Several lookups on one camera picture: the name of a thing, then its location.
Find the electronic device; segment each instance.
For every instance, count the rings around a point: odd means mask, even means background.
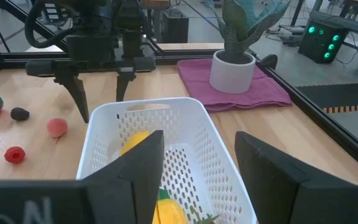
[[[31,6],[33,6],[35,2],[36,0],[30,0]],[[64,26],[71,17],[68,9],[56,4],[44,4],[41,15],[39,16],[41,16],[43,24],[52,24],[58,29]]]
[[[0,223],[152,223],[163,157],[155,131],[82,180],[0,180]]]
[[[162,13],[161,38],[163,43],[187,43],[189,18],[178,9],[167,9]]]
[[[73,27],[38,42],[34,24],[46,4],[70,10]],[[36,48],[50,47],[65,38],[69,62],[33,60],[26,64],[26,72],[36,77],[55,77],[55,82],[69,91],[86,123],[89,112],[83,82],[78,79],[80,72],[117,72],[116,101],[122,101],[136,72],[155,69],[154,55],[145,55],[143,46],[155,54],[163,52],[149,37],[149,25],[138,0],[37,0],[25,22],[25,37]]]
[[[358,223],[358,186],[237,132],[241,177],[260,224]]]
[[[278,25],[278,31],[281,29],[288,30],[292,35],[303,35],[305,26]]]
[[[326,22],[310,21],[299,54],[316,63],[331,63],[347,35],[347,29]]]

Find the yellow toy fruit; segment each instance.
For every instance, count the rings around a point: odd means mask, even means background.
[[[185,211],[172,199],[159,200],[153,224],[186,224]]]
[[[139,131],[129,137],[127,142],[125,143],[124,147],[119,152],[119,155],[124,155],[125,152],[131,150],[133,147],[135,147],[137,144],[139,144],[141,141],[143,141],[145,138],[149,136],[148,131]]]

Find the wooden tabletop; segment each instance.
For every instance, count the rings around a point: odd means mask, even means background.
[[[115,101],[116,74],[81,74],[89,112]],[[0,72],[0,179],[74,179],[81,156],[87,125],[70,94],[52,78],[35,78],[24,70]],[[160,66],[151,73],[140,73],[128,86],[125,100],[188,96],[176,66]],[[30,119],[13,121],[13,107],[30,111]],[[64,118],[69,130],[58,139],[47,134],[51,118]],[[211,117],[227,149],[236,161],[234,135],[249,134],[342,179],[358,184],[358,163],[309,119],[297,106],[268,107],[213,113]],[[26,160],[17,166],[4,160],[11,146],[21,146]]]

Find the black panel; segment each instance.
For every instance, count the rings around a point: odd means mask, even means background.
[[[178,9],[167,9],[162,13],[161,37],[163,43],[187,43],[189,18]]]
[[[358,223],[358,186],[244,132],[235,150],[260,224]]]
[[[0,180],[0,223],[152,223],[163,132],[83,180]]]
[[[358,105],[358,83],[300,86],[298,89],[320,108]]]
[[[311,27],[314,30],[312,33],[309,33]],[[347,29],[327,23],[310,21],[309,27],[305,29],[298,53],[305,55],[316,63],[331,63],[335,59],[346,34]],[[333,40],[335,35],[338,35],[338,40]],[[330,44],[334,46],[331,50],[329,49]],[[326,53],[330,54],[329,58],[324,58]]]

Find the magenta cloth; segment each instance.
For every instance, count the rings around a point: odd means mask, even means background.
[[[212,59],[181,60],[178,69],[191,97],[200,100],[209,112],[249,109],[258,106],[290,106],[288,93],[272,78],[255,66],[248,91],[228,94],[209,84]]]

